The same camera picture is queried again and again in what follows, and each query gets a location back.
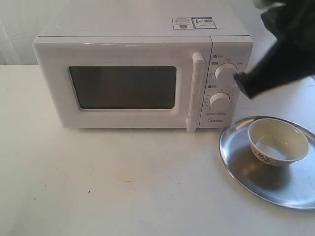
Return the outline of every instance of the brand logo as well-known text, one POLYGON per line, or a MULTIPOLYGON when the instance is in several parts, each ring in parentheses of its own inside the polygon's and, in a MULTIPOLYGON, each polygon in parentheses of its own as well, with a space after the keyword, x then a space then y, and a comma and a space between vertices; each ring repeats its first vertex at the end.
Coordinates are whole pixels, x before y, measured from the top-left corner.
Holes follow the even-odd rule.
POLYGON ((212 123, 212 122, 223 122, 223 120, 222 119, 212 119, 212 118, 210 118, 210 119, 208 119, 208 122, 209 123, 212 123))

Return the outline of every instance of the timer knob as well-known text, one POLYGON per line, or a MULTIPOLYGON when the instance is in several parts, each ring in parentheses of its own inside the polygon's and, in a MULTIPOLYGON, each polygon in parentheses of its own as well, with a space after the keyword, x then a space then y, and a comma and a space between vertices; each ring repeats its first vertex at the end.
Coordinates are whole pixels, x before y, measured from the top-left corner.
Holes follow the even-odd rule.
POLYGON ((231 63, 220 65, 215 71, 215 77, 220 85, 236 84, 233 74, 237 73, 237 67, 231 63))
POLYGON ((230 97, 224 92, 216 93, 210 98, 210 106, 214 111, 224 113, 231 107, 230 97))

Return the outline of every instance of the microwave door handle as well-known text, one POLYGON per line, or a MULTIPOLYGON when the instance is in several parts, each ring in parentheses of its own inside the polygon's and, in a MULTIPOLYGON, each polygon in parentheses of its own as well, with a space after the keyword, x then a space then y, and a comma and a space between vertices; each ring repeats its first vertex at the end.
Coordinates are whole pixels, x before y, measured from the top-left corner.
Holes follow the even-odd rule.
POLYGON ((188 118, 186 119, 187 132, 192 133, 198 127, 200 121, 200 114, 198 107, 200 102, 200 85, 202 84, 206 62, 200 53, 192 55, 193 69, 191 91, 189 99, 188 118))

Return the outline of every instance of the white ceramic bowl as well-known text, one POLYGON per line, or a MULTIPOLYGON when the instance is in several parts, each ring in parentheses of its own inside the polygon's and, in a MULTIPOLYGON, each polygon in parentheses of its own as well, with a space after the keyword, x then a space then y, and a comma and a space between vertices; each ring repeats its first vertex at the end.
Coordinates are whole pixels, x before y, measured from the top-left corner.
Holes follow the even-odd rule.
POLYGON ((309 153, 309 142, 304 134, 282 120, 258 119, 250 124, 248 137, 253 154, 268 165, 289 165, 309 153))

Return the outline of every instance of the microwave window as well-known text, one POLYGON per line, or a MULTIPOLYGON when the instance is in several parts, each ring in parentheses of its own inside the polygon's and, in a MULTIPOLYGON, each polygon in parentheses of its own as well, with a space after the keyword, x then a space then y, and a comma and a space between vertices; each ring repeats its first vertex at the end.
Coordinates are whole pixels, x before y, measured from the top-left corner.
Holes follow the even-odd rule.
POLYGON ((172 109, 173 66, 71 66, 82 109, 172 109))

